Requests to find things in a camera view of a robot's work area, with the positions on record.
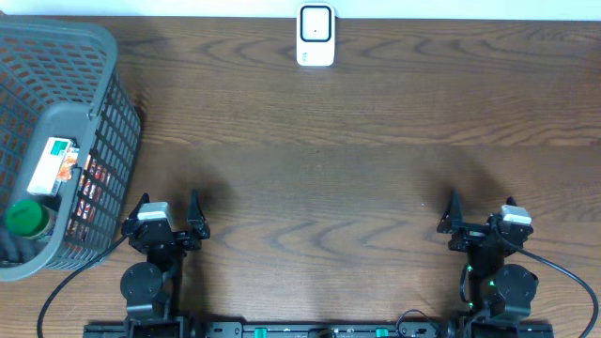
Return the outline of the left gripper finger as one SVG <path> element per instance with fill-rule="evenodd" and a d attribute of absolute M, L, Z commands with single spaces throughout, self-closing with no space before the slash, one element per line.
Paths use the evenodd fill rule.
<path fill-rule="evenodd" d="M 138 201 L 137 205 L 135 206 L 135 208 L 131 211 L 130 215 L 128 216 L 128 219 L 129 220 L 137 220 L 140 208 L 142 207 L 142 205 L 144 205 L 148 202 L 149 202 L 149 196 L 146 192 L 144 192 L 142 194 L 140 200 Z"/>
<path fill-rule="evenodd" d="M 191 192 L 191 199 L 187 213 L 187 222 L 190 226 L 206 225 L 206 218 L 202 209 L 200 208 L 197 190 L 192 190 Z"/>

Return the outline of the orange snack bar wrapper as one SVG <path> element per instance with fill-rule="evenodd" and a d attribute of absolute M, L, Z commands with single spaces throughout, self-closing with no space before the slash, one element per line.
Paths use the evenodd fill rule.
<path fill-rule="evenodd" d="M 79 148 L 70 146 L 56 176 L 57 181 L 67 182 L 72 179 L 71 169 L 76 165 L 78 156 Z"/>

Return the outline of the white green carton box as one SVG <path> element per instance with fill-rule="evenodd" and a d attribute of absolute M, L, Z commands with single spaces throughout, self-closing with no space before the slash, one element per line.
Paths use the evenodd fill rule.
<path fill-rule="evenodd" d="M 62 183 L 58 178 L 60 169 L 73 145 L 73 141 L 67 138 L 48 138 L 27 186 L 28 193 L 51 197 L 58 194 Z"/>

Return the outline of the green lid jar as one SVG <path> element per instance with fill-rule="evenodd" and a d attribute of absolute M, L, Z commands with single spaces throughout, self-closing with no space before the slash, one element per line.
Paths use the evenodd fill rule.
<path fill-rule="evenodd" d="M 56 213 L 34 200 L 22 200 L 8 209 L 6 226 L 22 238 L 49 240 L 54 232 Z"/>

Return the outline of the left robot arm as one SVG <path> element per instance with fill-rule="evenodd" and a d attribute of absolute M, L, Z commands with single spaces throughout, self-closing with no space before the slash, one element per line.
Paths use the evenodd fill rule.
<path fill-rule="evenodd" d="M 166 202 L 152 202 L 145 193 L 122 223 L 121 234 L 146 257 L 124 272 L 120 291 L 127 302 L 127 337 L 204 337 L 205 325 L 179 310 L 183 260 L 210 238 L 198 193 L 192 191 L 187 212 L 188 230 L 172 229 Z"/>

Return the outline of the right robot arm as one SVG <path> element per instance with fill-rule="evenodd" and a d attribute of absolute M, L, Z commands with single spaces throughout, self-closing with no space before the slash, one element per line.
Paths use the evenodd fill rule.
<path fill-rule="evenodd" d="M 460 197 L 451 192 L 437 231 L 449 234 L 448 249 L 467 255 L 459 294 L 470 309 L 451 319 L 444 337 L 517 337 L 519 322 L 531 314 L 538 277 L 505 258 L 532 234 L 529 212 L 509 197 L 483 224 L 463 219 Z"/>

